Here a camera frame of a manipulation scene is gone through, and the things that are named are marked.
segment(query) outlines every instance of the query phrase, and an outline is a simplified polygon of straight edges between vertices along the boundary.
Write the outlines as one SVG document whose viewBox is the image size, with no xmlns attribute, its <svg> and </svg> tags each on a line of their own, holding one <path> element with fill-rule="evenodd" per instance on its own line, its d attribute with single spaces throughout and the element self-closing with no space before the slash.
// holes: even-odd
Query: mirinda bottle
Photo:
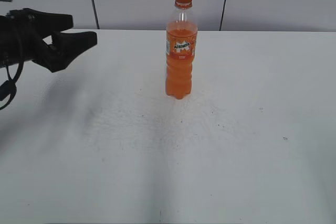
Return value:
<svg viewBox="0 0 336 224">
<path fill-rule="evenodd" d="M 175 10 L 167 24 L 167 95 L 182 99 L 190 94 L 196 37 L 192 0 L 175 0 Z"/>
</svg>

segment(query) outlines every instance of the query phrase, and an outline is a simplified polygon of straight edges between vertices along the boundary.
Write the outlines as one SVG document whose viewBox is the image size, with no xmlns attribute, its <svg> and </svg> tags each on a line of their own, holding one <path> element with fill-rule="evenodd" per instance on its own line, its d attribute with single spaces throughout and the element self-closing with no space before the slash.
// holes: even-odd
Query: white table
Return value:
<svg viewBox="0 0 336 224">
<path fill-rule="evenodd" d="M 1 223 L 336 223 L 335 33 L 199 32 L 175 100 L 164 31 L 96 32 L 0 112 Z"/>
</svg>

